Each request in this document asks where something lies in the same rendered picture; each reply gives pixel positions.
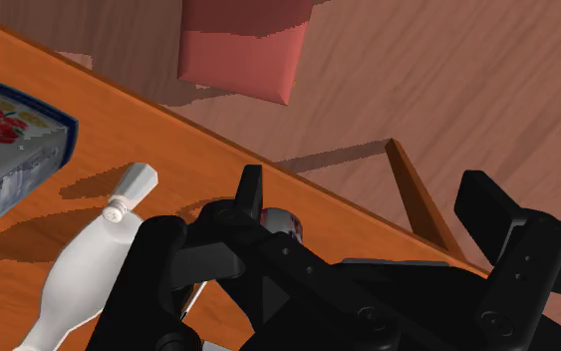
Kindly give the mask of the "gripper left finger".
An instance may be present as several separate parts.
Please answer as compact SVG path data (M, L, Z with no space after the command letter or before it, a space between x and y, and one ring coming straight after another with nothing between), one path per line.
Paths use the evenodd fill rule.
M390 308L305 246L260 225L262 166L244 167L234 200L207 204L196 225L223 242L248 272L288 295L239 351L396 351Z

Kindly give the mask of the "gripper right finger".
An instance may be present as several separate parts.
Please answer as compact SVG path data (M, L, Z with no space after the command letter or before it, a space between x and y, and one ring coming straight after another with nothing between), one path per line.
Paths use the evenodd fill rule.
M454 213L493 266L472 351L561 351L561 325L543 313L561 294L561 220L520 206L483 171L463 173Z

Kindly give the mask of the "silver and red round can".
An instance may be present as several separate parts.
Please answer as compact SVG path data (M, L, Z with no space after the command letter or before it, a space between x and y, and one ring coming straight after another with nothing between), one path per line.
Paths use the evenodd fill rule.
M262 209L260 224L270 232L282 232L303 243L303 226L299 218L292 212L278 208Z

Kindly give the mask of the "thin silver rod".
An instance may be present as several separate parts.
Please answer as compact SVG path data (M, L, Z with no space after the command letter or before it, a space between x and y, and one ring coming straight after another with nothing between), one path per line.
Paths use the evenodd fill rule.
M193 290L190 296L187 298L186 303L184 304L184 307L181 310L180 320L183 320L186 317L186 315L189 313L192 306L195 304L201 292L205 288L206 284L207 284L206 281L202 281L200 283L196 283L193 285Z

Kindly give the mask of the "orange wooden table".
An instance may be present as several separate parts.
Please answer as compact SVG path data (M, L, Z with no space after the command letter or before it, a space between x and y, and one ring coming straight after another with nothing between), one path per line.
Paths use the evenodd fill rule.
M59 54L0 27L0 82L78 119L69 163L0 218L0 351L24 338L38 312L51 261L101 212L131 162L158 171L158 186L137 207L142 218L197 212L233 197L243 167L263 164L264 204L301 219L307 246L329 263L365 256L447 261L487 272L302 177L223 140L158 105L106 83ZM216 283L185 318L202 339L237 350L252 334L248 319Z

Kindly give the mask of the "white faceted block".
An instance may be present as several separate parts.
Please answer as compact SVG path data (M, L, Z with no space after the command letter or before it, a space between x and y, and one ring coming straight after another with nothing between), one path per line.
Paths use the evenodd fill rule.
M158 173L149 164L133 163L113 189L109 202L123 204L133 210L158 184Z

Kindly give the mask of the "white pin-shaped shaker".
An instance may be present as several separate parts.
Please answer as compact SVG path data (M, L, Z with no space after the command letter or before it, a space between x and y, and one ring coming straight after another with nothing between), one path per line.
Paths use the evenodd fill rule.
M56 351L70 331L105 307L142 224L127 211L118 222L98 215L60 252L42 288L38 318L13 351Z

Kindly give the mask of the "white box with rose print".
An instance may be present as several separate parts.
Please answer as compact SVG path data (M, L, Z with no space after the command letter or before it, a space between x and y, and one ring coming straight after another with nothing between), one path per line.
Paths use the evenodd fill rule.
M69 161L78 129L75 118L0 83L0 216Z

